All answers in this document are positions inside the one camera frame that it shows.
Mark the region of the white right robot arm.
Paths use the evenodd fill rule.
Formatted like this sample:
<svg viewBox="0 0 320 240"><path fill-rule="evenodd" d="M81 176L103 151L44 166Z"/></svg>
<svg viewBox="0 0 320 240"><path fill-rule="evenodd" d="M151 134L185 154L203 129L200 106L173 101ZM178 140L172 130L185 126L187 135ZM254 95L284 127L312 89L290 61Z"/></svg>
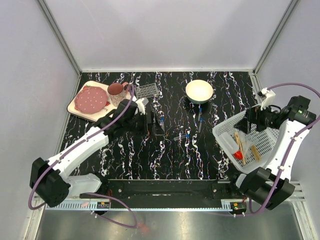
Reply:
<svg viewBox="0 0 320 240"><path fill-rule="evenodd" d="M292 165L303 139L309 133L308 125L316 120L316 114L308 110L310 99L293 96L287 106L273 111L253 106L245 111L244 117L235 128L245 134L264 133L267 129L278 131L275 145L266 160L249 173L242 172L236 181L227 185L228 195L239 198L245 195L272 210L289 198L295 187L290 183Z"/></svg>

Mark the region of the wooden test tube clamp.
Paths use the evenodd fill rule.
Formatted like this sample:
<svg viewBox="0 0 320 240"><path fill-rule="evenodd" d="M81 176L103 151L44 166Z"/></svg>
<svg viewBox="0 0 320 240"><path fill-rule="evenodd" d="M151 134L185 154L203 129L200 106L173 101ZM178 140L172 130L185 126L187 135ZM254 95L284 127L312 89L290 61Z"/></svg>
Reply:
<svg viewBox="0 0 320 240"><path fill-rule="evenodd" d="M243 146L240 140L240 135L237 131L234 133L234 138L239 148L239 150L234 154L234 156L236 159L242 160L242 164L245 165L246 164L245 154L244 154Z"/></svg>

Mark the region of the white wash bottle red cap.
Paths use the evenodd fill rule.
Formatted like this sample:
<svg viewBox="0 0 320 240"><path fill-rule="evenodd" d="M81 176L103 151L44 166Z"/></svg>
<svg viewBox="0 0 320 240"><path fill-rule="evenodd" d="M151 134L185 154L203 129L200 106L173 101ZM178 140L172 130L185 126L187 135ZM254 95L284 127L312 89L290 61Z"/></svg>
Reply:
<svg viewBox="0 0 320 240"><path fill-rule="evenodd" d="M222 143L226 150L234 156L235 159L242 160L243 154L240 151L239 144L227 132L222 133L220 136Z"/></svg>

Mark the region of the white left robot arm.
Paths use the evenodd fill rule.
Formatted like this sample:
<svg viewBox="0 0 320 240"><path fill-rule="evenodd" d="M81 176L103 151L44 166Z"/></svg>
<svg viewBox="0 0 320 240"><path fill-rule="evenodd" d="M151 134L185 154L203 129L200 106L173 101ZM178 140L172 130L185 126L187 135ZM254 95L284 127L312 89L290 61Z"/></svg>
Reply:
<svg viewBox="0 0 320 240"><path fill-rule="evenodd" d="M49 207L85 193L103 198L108 186L101 177L95 173L80 176L71 173L93 153L127 133L143 137L165 134L164 119L157 118L148 99L122 100L65 150L47 160L37 158L31 166L31 194L37 194Z"/></svg>

